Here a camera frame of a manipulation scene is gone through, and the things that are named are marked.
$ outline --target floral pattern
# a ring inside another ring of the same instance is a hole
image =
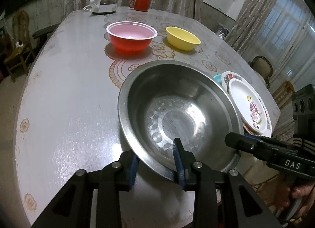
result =
[[[41,71],[37,71],[37,72],[33,75],[33,79],[39,78],[41,74],[42,74]]]
[[[29,127],[30,127],[30,122],[29,122],[28,118],[25,118],[24,120],[22,120],[22,122],[20,124],[21,132],[25,133]]]
[[[143,23],[146,24],[146,20],[143,19],[142,17],[137,17],[137,16],[128,16],[128,18],[126,19],[126,21],[131,21],[131,22],[137,22],[137,23]]]
[[[207,47],[207,45],[206,45],[206,43],[201,39],[201,38],[199,38],[200,39],[200,41],[201,41],[201,44],[200,45],[197,45],[196,47],[195,47],[195,51],[196,51],[196,53],[203,53],[204,52],[204,48],[203,48],[203,46],[204,47]]]
[[[24,204],[26,208],[30,211],[35,211],[37,208],[37,203],[34,200],[33,196],[30,195],[29,193],[26,193],[24,196]]]
[[[197,67],[197,68],[199,68],[201,70],[204,68],[204,65],[202,64],[202,61],[200,61],[199,59],[190,57],[188,55],[185,56],[184,58],[178,59],[178,61],[190,64],[190,65],[195,66],[195,67]]]
[[[242,80],[242,78],[236,74],[232,74],[232,73],[226,74],[226,76],[223,78],[226,86],[229,85],[229,82],[232,78],[237,78],[238,80]]]
[[[231,65],[231,62],[229,61],[228,58],[226,58],[223,54],[219,53],[218,51],[215,51],[216,57],[226,65]]]
[[[270,127],[270,121],[269,121],[269,117],[268,117],[268,114],[267,114],[267,111],[266,111],[266,108],[265,106],[261,103],[262,107],[264,108],[264,111],[265,111],[265,114],[266,114],[266,117],[267,117],[267,129],[268,130],[271,130],[271,127]]]
[[[104,39],[106,39],[107,41],[111,41],[110,39],[109,39],[109,33],[108,32],[105,32],[104,33]]]
[[[174,25],[170,23],[161,23],[161,25],[157,27],[157,32],[158,32],[157,34],[159,36],[166,37],[167,36],[166,27],[169,27],[169,26],[174,26]]]
[[[252,101],[250,96],[247,96],[247,100],[250,102],[249,110],[251,111],[250,117],[253,121],[253,127],[259,129],[259,126],[262,123],[262,113],[257,109],[257,105]]]
[[[209,62],[207,60],[202,60],[201,63],[211,72],[216,73],[218,71],[218,69],[214,66],[214,64],[212,62]]]
[[[136,68],[138,68],[140,66],[140,64],[132,64],[128,67],[128,71],[133,71],[135,70]]]
[[[104,22],[115,23],[120,21],[126,21],[128,13],[114,13],[114,14],[105,14]]]
[[[164,43],[152,41],[150,45],[152,54],[154,55],[150,58],[153,60],[173,59],[175,56],[174,50],[166,46]]]

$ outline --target chair backrest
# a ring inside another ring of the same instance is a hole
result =
[[[25,10],[19,10],[12,18],[12,37],[24,44],[30,42],[28,31],[29,16]]]
[[[0,55],[5,54],[6,57],[10,56],[13,52],[13,42],[9,34],[5,34],[0,38]]]
[[[267,60],[267,58],[258,55],[251,62],[250,67],[259,73],[264,80],[269,79],[273,74],[273,68],[271,63]]]
[[[294,92],[294,86],[291,84],[290,81],[286,80],[272,94],[272,97],[274,98],[280,110],[283,109],[291,101],[291,96]]]

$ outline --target table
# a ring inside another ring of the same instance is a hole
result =
[[[117,54],[106,26],[122,20],[157,29],[150,48],[136,57]],[[166,40],[167,26],[186,29],[201,40],[191,52]],[[230,70],[257,90],[274,128],[280,111],[248,64],[199,22],[158,10],[119,7],[110,15],[74,11],[39,54],[25,84],[16,120],[18,188],[32,224],[65,182],[83,168],[102,169],[128,150],[119,126],[117,99],[128,74],[153,60],[178,60],[211,76]],[[183,192],[140,164],[133,190],[121,192],[123,227],[183,227],[193,218],[194,192]]]

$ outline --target stack of plates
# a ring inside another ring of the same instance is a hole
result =
[[[222,73],[221,83],[239,109],[246,131],[271,137],[269,113],[255,89],[242,76],[229,71]]]

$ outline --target screw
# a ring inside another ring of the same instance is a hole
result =
[[[196,161],[196,162],[194,162],[194,167],[195,168],[201,168],[202,167],[202,163],[200,161]]]
[[[85,174],[85,170],[84,169],[79,169],[77,172],[76,172],[76,175],[77,176],[82,176]]]
[[[237,175],[238,175],[238,171],[235,170],[235,169],[231,169],[231,170],[229,171],[229,173],[230,173],[231,176],[237,176]]]
[[[113,162],[113,163],[111,164],[111,166],[112,166],[113,168],[119,168],[119,167],[121,166],[121,164],[120,164],[120,162],[115,161],[115,162]]]

